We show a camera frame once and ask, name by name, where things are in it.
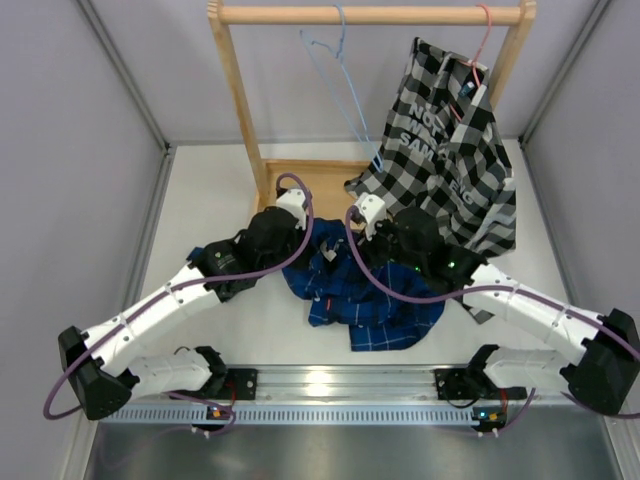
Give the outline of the blue plaid shirt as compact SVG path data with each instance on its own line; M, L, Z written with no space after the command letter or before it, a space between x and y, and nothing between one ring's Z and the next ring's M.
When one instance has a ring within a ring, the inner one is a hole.
M222 302L255 286L257 279L239 253L239 234L192 250L188 263L196 268L207 291ZM400 295L431 297L433 291L419 273L387 263L365 276L347 243L340 220L317 218L311 234L304 234L300 247L287 259L282 276L296 297L309 302L308 323L313 327L332 324L349 329L354 352L405 350L436 325L444 304L408 303Z

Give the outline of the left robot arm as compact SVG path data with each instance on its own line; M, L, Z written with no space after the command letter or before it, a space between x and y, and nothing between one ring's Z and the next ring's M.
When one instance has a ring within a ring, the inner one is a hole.
M187 320L297 263L314 226L311 209L296 216L282 207L256 214L234 237L196 247L161 288L112 319L58 337L63 378L89 420L101 420L134 399L168 393L214 399L228 368L211 346L151 356L148 347Z

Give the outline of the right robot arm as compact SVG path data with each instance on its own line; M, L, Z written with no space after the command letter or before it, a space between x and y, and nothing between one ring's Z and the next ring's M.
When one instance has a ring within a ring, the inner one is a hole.
M639 377L639 332L627 313L585 310L543 294L471 250L446 243L418 208L388 216L376 196L349 208L354 260L378 290L413 305L455 300L528 333L544 349L484 345L467 364L478 396L522 387L561 393L595 413L621 418Z

